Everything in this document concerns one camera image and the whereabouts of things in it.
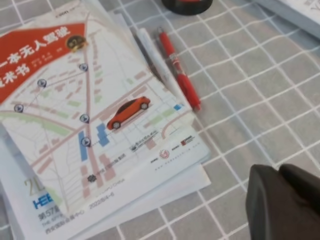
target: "orange car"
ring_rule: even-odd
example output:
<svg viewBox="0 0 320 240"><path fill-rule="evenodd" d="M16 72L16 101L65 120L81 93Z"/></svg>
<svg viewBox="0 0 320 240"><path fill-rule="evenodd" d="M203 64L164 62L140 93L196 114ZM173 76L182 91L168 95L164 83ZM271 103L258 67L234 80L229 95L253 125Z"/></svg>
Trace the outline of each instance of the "orange car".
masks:
<svg viewBox="0 0 320 240"><path fill-rule="evenodd" d="M108 122L106 127L109 130L119 129L125 120L131 118L140 110L148 109L149 103L150 99L145 96L126 102L119 108L114 117Z"/></svg>

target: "black plastic object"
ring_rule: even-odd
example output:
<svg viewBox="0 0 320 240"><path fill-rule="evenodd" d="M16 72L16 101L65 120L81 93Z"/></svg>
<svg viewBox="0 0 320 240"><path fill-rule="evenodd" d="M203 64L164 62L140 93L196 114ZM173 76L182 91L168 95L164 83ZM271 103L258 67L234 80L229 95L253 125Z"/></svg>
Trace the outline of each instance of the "black plastic object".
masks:
<svg viewBox="0 0 320 240"><path fill-rule="evenodd" d="M213 0L162 0L163 5L179 15L197 15L206 11Z"/></svg>
<svg viewBox="0 0 320 240"><path fill-rule="evenodd" d="M246 213L251 240L319 240L320 179L290 164L250 170Z"/></svg>

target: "map illustration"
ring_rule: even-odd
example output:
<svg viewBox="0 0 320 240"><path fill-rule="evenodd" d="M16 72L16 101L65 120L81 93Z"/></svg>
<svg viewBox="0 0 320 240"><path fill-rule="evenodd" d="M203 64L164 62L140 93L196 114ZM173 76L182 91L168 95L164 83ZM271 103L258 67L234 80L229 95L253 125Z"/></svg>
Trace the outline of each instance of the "map illustration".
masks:
<svg viewBox="0 0 320 240"><path fill-rule="evenodd" d="M193 118L111 27L81 4L72 11L44 15L48 32L0 59L0 91L12 86L0 121L66 215Z"/></svg>

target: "gray checkered tablecloth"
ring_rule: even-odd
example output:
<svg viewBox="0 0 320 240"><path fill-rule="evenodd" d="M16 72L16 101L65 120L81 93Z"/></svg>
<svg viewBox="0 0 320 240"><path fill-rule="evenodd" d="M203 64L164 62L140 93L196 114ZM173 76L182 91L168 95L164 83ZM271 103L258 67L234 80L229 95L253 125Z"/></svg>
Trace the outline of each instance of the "gray checkered tablecloth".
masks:
<svg viewBox="0 0 320 240"><path fill-rule="evenodd" d="M252 164L291 163L320 176L320 42L249 0L214 0L178 16L160 0L100 0L132 28L170 33L202 99L194 127L212 150L212 185L91 240L249 240ZM0 0L0 33L68 0ZM0 201L0 239L10 240Z"/></svg>

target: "black tape roll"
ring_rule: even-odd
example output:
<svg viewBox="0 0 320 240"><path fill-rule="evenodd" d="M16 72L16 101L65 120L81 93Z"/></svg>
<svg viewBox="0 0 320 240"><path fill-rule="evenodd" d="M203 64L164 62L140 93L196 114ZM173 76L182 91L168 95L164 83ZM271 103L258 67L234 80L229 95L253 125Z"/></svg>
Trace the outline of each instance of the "black tape roll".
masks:
<svg viewBox="0 0 320 240"><path fill-rule="evenodd" d="M206 11L213 3L213 0L183 1L183 0L162 0L163 5L179 15L197 15Z"/></svg>

